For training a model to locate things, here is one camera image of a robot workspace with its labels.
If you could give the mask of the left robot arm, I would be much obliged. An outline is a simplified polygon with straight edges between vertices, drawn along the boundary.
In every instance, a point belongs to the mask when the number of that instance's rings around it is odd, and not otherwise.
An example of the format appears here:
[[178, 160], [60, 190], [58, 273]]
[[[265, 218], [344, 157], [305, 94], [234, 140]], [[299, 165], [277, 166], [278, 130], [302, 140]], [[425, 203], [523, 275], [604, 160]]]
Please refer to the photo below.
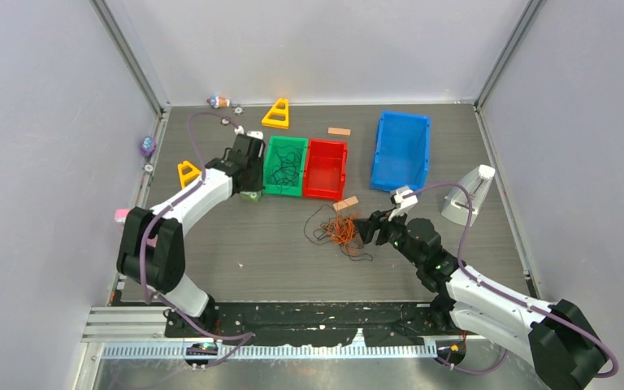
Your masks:
[[217, 316], [207, 309], [212, 297], [186, 274], [184, 238], [218, 204], [241, 192], [262, 190], [265, 150], [262, 132], [238, 134], [198, 179], [151, 209], [132, 208], [125, 218], [117, 271], [186, 314], [185, 325], [197, 336], [208, 336]]

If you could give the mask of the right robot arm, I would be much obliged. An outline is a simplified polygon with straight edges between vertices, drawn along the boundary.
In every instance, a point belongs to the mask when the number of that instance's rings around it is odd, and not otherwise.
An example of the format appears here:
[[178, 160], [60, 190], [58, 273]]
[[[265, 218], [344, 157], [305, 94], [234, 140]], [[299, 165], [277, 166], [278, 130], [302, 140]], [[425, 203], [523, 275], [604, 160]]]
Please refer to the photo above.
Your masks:
[[551, 389], [584, 389], [613, 359], [572, 302], [542, 301], [516, 292], [467, 266], [443, 248], [431, 220], [390, 219], [376, 211], [353, 222], [364, 244], [389, 244], [435, 294], [436, 330], [473, 332], [528, 362]]

